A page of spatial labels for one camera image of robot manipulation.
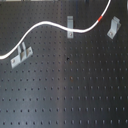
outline white cable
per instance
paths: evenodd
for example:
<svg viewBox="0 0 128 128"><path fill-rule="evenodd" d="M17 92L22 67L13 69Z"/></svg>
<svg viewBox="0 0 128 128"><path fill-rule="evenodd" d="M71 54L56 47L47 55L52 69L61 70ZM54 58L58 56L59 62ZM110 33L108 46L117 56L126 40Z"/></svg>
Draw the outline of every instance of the white cable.
<svg viewBox="0 0 128 128"><path fill-rule="evenodd" d="M17 47L22 43L22 41L23 41L24 38L27 36L27 34L28 34L30 31L32 31L34 28L36 28L36 27L38 27L38 26L40 26L40 25L51 25L51 26L54 26L54 27L58 27L58 28L60 28L60 29L63 29L63 30L65 30L65 31L76 32L76 33L85 33L85 32L88 32L88 31L92 30L92 29L98 24L98 22L102 19L102 17L104 16L104 14L106 13L106 11L107 11L107 9L108 9L108 7L109 7L109 5L110 5L110 2L111 2L111 0L108 1L107 6L106 6L105 10L103 11L102 15L100 16L100 18L99 18L91 27L89 27L89 28L87 28L87 29L83 29L83 30L80 30L80 29L70 29L70 28L64 27L64 26L62 26L62 25L59 25L59 24L50 22L50 21L42 21L42 22L39 22L39 23L33 25L33 26L23 35L23 37L22 37L21 40L18 42L18 44L17 44L10 52L8 52L8 53L5 54L5 55L0 56L0 60L5 59L5 58L7 58L8 56L10 56L10 55L17 49Z"/></svg>

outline metal clamp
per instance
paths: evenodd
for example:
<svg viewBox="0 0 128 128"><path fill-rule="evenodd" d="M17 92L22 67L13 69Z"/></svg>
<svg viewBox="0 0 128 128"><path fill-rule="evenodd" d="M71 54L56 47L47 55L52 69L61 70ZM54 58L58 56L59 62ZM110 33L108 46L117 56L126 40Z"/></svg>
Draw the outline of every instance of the metal clamp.
<svg viewBox="0 0 128 128"><path fill-rule="evenodd" d="M26 49L24 42L22 43L22 47L23 47L23 52L21 52L21 48L20 48L20 46L18 46L18 48L17 48L18 49L18 55L16 57L14 57L13 59L11 59L12 68L15 68L20 63L22 63L24 60L26 60L31 55L33 55L32 48L29 47L28 49Z"/></svg>
<svg viewBox="0 0 128 128"><path fill-rule="evenodd" d="M120 24L120 20L114 16L114 18L111 21L111 28L108 31L107 35L113 39L114 36L116 35L117 31L119 30L121 24Z"/></svg>
<svg viewBox="0 0 128 128"><path fill-rule="evenodd" d="M67 16L67 27L73 29L73 16ZM69 39L73 38L73 32L67 32L67 37Z"/></svg>

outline metal bracket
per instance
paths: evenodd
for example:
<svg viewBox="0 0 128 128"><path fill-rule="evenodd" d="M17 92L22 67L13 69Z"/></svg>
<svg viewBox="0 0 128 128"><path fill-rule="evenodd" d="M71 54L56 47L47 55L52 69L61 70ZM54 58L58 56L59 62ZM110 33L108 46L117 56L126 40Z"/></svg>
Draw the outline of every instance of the metal bracket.
<svg viewBox="0 0 128 128"><path fill-rule="evenodd" d="M73 16L67 16L67 27L68 28L73 28ZM67 37L69 39L73 38L73 32L67 32Z"/></svg>
<svg viewBox="0 0 128 128"><path fill-rule="evenodd" d="M114 36L116 35L117 31L119 30L121 24L120 24L120 20L114 16L114 18L111 21L111 28L108 31L107 35L113 39Z"/></svg>
<svg viewBox="0 0 128 128"><path fill-rule="evenodd" d="M25 46L24 42L22 43L22 47L23 47L23 52L21 52L21 48L20 48L20 46L18 46L18 48L17 48L18 49L18 55L16 57L14 57L13 59L11 59L11 66L12 66L12 68L15 68L20 63L22 63L24 60L26 60L31 55L33 55L32 48L29 47L26 50L26 46Z"/></svg>

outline white wire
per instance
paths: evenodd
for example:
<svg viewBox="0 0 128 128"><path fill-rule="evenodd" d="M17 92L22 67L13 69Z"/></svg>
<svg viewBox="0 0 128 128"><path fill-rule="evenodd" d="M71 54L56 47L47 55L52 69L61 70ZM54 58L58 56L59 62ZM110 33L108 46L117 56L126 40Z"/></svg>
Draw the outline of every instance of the white wire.
<svg viewBox="0 0 128 128"><path fill-rule="evenodd" d="M106 8L105 8L105 10L103 11L103 13L102 13L102 15L101 15L102 17L103 17L104 14L106 13L106 11L107 11L107 9L108 9L108 7L109 7L109 5L110 5L110 2L111 2L111 0L108 1ZM5 59L5 58L7 58L8 56L10 56L10 55L17 49L17 47L22 43L22 41L23 41L24 38L27 36L27 34L28 34L30 31L32 31L34 28L36 28L36 27L38 27L38 26L40 26L40 25L51 25L51 26L54 26L54 27L58 27L58 28L60 28L60 29L63 29L63 30L65 30L65 31L76 32L76 33L85 33L85 32L88 32L88 31L92 30L97 24L98 24L98 20L97 20L91 27L89 27L89 28L87 28L87 29L80 30L80 29L70 29L70 28L64 27L64 26L62 26L62 25L59 25L59 24L50 22L50 21L42 21L42 22L39 22L39 23L33 25L33 26L23 35L23 37L22 37L21 40L18 42L18 44L17 44L10 52L8 52L8 53L5 54L5 55L0 56L0 60Z"/></svg>

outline small metal part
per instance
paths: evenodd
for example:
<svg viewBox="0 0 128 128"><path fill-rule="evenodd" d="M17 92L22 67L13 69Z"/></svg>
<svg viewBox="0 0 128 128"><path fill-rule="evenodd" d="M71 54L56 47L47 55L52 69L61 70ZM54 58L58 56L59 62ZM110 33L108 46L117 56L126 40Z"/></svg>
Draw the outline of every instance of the small metal part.
<svg viewBox="0 0 128 128"><path fill-rule="evenodd" d="M120 20L114 16L114 18L111 21L111 28L108 31L107 35L113 39L114 36L116 35L117 31L119 30L121 24L120 24Z"/></svg>
<svg viewBox="0 0 128 128"><path fill-rule="evenodd" d="M20 48L20 46L18 46L18 48L17 48L18 49L18 55L11 60L12 68L15 68L20 63L22 63L24 60L26 60L31 55L33 55L32 48L29 47L28 49L26 49L24 42L22 43L22 47L23 47L23 52L21 52L21 48Z"/></svg>
<svg viewBox="0 0 128 128"><path fill-rule="evenodd" d="M67 27L73 29L73 16L67 16ZM67 32L67 37L69 39L73 38L73 32Z"/></svg>

